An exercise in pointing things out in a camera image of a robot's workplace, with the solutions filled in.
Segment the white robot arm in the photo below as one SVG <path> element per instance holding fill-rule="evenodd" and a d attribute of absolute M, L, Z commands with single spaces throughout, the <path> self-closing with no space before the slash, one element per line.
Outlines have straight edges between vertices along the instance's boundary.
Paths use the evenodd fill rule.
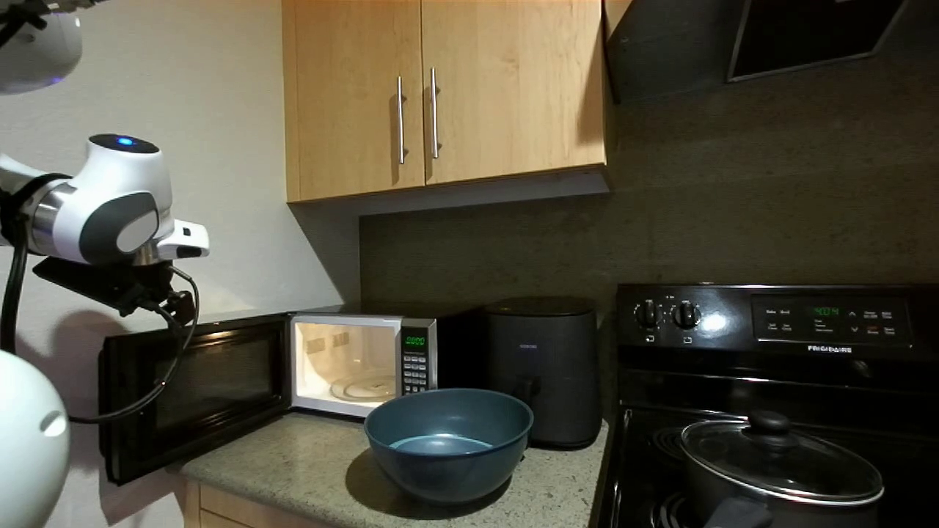
<path fill-rule="evenodd" d="M 78 415 L 54 380 L 15 352 L 26 258 L 41 254 L 39 275 L 120 313 L 155 311 L 183 335 L 183 352 L 195 336 L 201 289 L 195 278 L 189 289 L 172 286 L 183 275 L 174 261 L 204 258 L 208 232 L 172 216 L 166 154 L 136 134 L 91 134 L 78 172 L 3 157 L 0 181 L 3 239 L 12 245 L 0 344 L 0 517 L 3 528 L 41 528 L 67 478 Z M 150 407 L 169 390 L 179 352 L 145 395 L 91 415 L 91 426 Z"/>

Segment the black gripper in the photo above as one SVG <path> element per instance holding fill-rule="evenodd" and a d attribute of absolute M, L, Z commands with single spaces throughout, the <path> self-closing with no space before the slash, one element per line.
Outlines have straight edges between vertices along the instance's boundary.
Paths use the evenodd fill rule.
<path fill-rule="evenodd" d="M 174 263 L 138 267 L 132 272 L 132 302 L 172 324 L 189 324 L 198 320 L 198 282 Z"/>

